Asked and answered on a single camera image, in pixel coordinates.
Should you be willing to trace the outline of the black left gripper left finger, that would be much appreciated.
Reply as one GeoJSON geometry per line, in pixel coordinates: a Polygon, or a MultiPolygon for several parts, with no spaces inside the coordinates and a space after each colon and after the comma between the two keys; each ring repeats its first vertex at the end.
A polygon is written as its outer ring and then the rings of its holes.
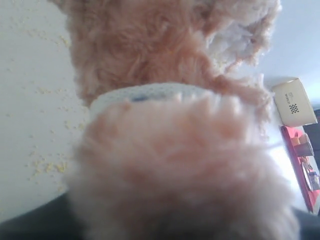
{"type": "Polygon", "coordinates": [[[0,224],[2,240],[81,240],[83,228],[64,193],[52,201],[0,224]]]}

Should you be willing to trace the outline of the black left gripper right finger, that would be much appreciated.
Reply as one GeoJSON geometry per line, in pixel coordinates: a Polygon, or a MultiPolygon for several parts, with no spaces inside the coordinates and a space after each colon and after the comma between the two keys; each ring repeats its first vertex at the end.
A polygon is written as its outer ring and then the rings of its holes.
{"type": "Polygon", "coordinates": [[[320,240],[320,216],[293,208],[300,225],[300,240],[320,240]]]}

